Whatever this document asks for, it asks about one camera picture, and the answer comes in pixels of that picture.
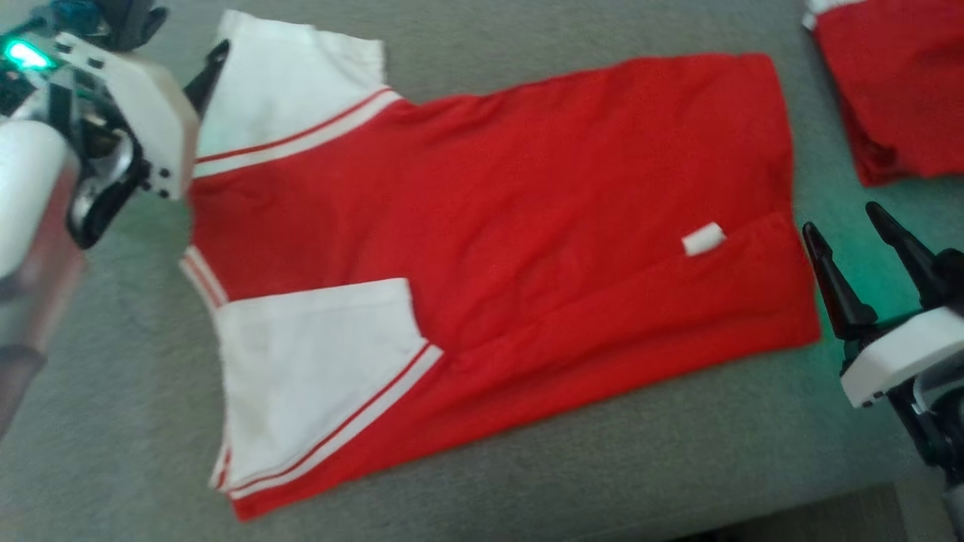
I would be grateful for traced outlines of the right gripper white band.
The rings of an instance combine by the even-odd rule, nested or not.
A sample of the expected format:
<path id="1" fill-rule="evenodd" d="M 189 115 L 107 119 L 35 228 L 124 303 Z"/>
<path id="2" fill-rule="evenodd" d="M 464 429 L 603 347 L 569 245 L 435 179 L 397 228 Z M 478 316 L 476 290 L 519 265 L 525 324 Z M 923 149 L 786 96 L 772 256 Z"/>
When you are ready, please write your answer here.
<path id="1" fill-rule="evenodd" d="M 939 278 L 949 282 L 951 298 L 943 306 L 910 317 L 857 354 L 844 371 L 841 387 L 853 407 L 878 401 L 881 395 L 909 384 L 917 410 L 933 410 L 962 391 L 962 252 L 935 254 L 878 202 L 865 213 L 878 236 L 896 252 L 915 285 L 921 306 L 939 306 Z M 834 253 L 813 222 L 802 227 L 802 238 L 834 336 L 860 340 L 877 323 L 834 262 Z"/>

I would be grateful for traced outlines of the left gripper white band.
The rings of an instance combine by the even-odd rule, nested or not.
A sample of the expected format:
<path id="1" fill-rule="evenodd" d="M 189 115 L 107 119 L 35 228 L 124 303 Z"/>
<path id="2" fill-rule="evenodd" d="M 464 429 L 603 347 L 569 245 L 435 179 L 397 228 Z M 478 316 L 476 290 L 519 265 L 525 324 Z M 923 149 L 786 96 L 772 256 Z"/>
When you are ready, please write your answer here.
<path id="1" fill-rule="evenodd" d="M 201 114 L 230 54 L 221 40 L 182 89 L 135 52 L 59 34 L 46 54 L 13 35 L 2 42 L 2 120 L 52 128 L 77 160 L 66 229 L 92 248 L 135 192 L 180 200 L 192 178 Z"/>

